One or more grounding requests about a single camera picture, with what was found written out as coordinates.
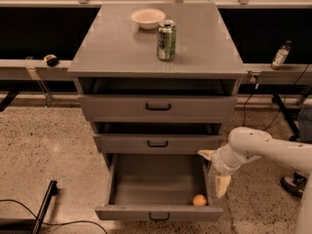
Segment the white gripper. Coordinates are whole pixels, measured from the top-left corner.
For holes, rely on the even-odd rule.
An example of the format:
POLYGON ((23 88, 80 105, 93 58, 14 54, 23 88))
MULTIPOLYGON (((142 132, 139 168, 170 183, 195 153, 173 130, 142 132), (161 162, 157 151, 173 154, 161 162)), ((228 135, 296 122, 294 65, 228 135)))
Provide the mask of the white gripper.
POLYGON ((221 198, 225 195, 231 181, 231 175, 242 165, 259 159, 259 156, 246 156, 236 152, 230 145, 223 145, 216 151, 202 149, 198 154, 208 161, 212 160, 214 168, 220 173, 215 177, 215 195, 221 198))

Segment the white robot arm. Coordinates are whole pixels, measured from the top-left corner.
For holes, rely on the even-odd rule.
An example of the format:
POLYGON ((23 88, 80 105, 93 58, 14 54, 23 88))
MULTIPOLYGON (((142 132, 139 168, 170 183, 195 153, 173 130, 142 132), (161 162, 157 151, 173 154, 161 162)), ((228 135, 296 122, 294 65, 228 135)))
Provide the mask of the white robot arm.
POLYGON ((198 154, 211 161, 215 176, 215 194, 222 197, 231 176, 243 164, 259 157, 280 162, 308 174, 294 234, 312 234, 312 145, 273 138, 265 131, 246 127, 233 129, 226 144, 216 150, 202 149, 198 154))

